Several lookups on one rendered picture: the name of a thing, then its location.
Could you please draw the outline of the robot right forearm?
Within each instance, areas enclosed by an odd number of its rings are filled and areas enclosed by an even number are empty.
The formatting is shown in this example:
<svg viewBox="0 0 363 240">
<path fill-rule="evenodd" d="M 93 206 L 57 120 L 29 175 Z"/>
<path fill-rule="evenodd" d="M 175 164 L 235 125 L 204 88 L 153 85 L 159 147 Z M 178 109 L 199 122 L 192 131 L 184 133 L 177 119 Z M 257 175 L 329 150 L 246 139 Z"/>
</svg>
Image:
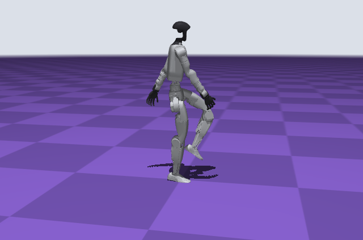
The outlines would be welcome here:
<svg viewBox="0 0 363 240">
<path fill-rule="evenodd" d="M 203 97 L 207 96 L 207 91 L 204 89 L 204 86 L 201 85 L 201 82 L 199 81 L 199 78 L 196 75 L 195 71 L 190 71 L 189 72 L 189 78 L 191 80 L 191 84 L 194 85 L 194 87 L 196 88 L 196 91 L 199 92 L 200 94 L 203 95 Z"/>
</svg>

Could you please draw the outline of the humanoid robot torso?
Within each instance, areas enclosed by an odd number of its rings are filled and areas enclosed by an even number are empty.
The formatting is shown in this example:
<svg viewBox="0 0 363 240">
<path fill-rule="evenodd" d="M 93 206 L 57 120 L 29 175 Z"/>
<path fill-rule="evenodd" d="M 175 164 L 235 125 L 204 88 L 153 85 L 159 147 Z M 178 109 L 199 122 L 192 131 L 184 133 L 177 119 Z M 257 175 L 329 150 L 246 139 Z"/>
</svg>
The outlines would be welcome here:
<svg viewBox="0 0 363 240">
<path fill-rule="evenodd" d="M 175 55 L 175 48 L 183 47 L 182 43 L 178 45 L 170 45 L 168 51 L 168 63 L 167 63 L 167 79 L 172 81 L 170 84 L 169 99 L 172 102 L 174 97 L 179 97 L 179 100 L 184 100 L 183 89 L 180 87 L 180 82 L 183 79 L 184 70 L 179 59 Z M 185 48 L 186 50 L 186 48 Z"/>
</svg>

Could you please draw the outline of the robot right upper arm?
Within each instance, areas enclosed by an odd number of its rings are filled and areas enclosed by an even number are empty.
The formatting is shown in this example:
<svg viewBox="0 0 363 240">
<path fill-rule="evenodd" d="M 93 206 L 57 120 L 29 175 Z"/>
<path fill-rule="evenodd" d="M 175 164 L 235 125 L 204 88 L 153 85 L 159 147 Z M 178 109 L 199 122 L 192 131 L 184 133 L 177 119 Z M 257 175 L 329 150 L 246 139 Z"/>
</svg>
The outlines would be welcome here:
<svg viewBox="0 0 363 240">
<path fill-rule="evenodd" d="M 189 68 L 190 63 L 188 61 L 187 52 L 186 52 L 185 48 L 178 47 L 178 48 L 175 48 L 174 50 L 175 50 L 175 55 L 179 59 L 186 76 L 189 78 L 188 74 L 190 71 L 192 71 L 192 69 Z"/>
</svg>

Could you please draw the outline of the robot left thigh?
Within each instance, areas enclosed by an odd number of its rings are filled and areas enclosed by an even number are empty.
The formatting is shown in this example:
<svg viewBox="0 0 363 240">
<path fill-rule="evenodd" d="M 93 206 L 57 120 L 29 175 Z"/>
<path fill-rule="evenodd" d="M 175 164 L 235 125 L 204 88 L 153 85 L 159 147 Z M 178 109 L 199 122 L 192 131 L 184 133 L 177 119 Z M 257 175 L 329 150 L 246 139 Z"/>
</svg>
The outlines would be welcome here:
<svg viewBox="0 0 363 240">
<path fill-rule="evenodd" d="M 183 89 L 183 88 L 182 88 Z M 189 103 L 191 106 L 194 106 L 195 108 L 202 109 L 202 119 L 205 121 L 211 121 L 213 119 L 213 113 L 211 109 L 207 110 L 207 106 L 205 104 L 205 101 L 195 94 L 194 92 L 191 92 L 187 89 L 183 89 L 184 93 L 184 100 L 187 99 L 187 103 Z"/>
</svg>

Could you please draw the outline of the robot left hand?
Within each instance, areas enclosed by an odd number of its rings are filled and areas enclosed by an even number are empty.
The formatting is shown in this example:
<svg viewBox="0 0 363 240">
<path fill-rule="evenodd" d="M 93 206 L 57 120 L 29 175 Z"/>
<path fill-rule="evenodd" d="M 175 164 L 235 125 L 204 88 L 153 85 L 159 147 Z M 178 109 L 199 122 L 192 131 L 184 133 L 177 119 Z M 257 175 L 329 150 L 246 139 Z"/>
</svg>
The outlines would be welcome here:
<svg viewBox="0 0 363 240">
<path fill-rule="evenodd" d="M 146 102 L 151 105 L 152 104 L 152 101 L 153 101 L 153 106 L 154 106 L 154 101 L 155 101 L 155 98 L 157 98 L 157 102 L 158 102 L 158 92 L 159 90 L 155 90 L 155 87 L 156 87 L 156 84 L 154 85 L 153 87 L 153 90 L 152 92 L 150 92 L 149 96 L 147 97 L 146 99 Z M 149 100 L 149 101 L 148 101 Z M 151 105 L 152 106 L 152 105 Z"/>
</svg>

